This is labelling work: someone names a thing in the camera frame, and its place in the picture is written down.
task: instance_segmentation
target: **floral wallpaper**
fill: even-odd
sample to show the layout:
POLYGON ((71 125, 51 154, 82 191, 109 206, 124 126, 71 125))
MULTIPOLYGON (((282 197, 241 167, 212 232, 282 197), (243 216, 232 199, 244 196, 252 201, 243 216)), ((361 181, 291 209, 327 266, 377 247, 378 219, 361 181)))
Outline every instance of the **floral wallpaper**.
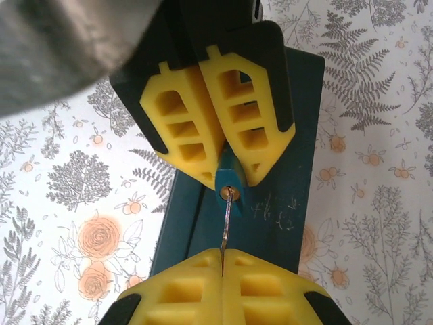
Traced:
MULTIPOLYGON (((432 0, 263 0, 326 60, 299 274, 354 325, 433 325, 432 0)), ((175 170, 106 79, 0 120, 0 325, 97 324, 148 276, 175 170)))

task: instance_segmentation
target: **yellow plastic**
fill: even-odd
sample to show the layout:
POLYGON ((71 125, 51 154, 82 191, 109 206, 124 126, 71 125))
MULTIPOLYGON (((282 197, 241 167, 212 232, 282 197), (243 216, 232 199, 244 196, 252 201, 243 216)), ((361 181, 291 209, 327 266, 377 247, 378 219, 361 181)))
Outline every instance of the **yellow plastic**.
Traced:
POLYGON ((216 45, 199 63, 225 137, 244 168, 249 186, 259 184, 295 135, 277 126, 267 72, 236 53, 221 55, 216 45), (251 78, 240 82, 240 72, 251 78))
POLYGON ((126 291, 141 302, 129 325, 322 325, 304 293, 310 282, 238 250, 197 254, 126 291))
POLYGON ((183 70, 160 64, 140 100, 168 154, 157 155, 214 190, 224 141, 240 160, 249 186, 259 184, 295 134, 277 127, 267 72, 234 53, 209 47, 210 59, 183 70), (251 81, 240 83, 240 72, 251 81))

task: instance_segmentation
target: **metal wire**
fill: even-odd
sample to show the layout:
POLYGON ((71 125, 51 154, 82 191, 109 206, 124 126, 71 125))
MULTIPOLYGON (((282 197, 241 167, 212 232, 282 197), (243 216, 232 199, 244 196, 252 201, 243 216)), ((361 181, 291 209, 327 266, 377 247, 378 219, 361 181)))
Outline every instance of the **metal wire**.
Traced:
POLYGON ((233 202, 233 190, 228 187, 228 195, 227 195, 227 204, 225 206, 225 221, 224 221, 224 231, 223 231, 223 241, 221 243, 221 265, 222 265, 222 273, 224 273, 224 252, 225 247, 227 246, 227 241, 229 239, 229 223, 230 223, 230 214, 231 214, 231 204, 233 202))

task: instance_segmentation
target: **dark green wooden board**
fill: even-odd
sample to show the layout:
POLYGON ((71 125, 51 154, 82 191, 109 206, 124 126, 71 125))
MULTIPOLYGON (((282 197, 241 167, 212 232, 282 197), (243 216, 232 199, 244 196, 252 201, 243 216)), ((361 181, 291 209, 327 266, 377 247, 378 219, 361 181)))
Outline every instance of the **dark green wooden board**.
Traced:
MULTIPOLYGON (((296 135, 281 158, 248 191, 232 218, 227 248, 297 272, 309 196, 325 60, 286 49, 296 135)), ((150 275, 208 248, 219 248, 224 211, 215 193, 177 171, 150 275)))

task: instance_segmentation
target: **blurry gray object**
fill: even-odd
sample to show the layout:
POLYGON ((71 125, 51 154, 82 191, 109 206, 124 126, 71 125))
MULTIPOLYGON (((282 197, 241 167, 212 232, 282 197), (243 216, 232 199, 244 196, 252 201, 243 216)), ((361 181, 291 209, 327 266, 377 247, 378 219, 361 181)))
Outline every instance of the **blurry gray object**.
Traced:
POLYGON ((0 0, 0 114, 68 97, 133 53, 162 0, 0 0))

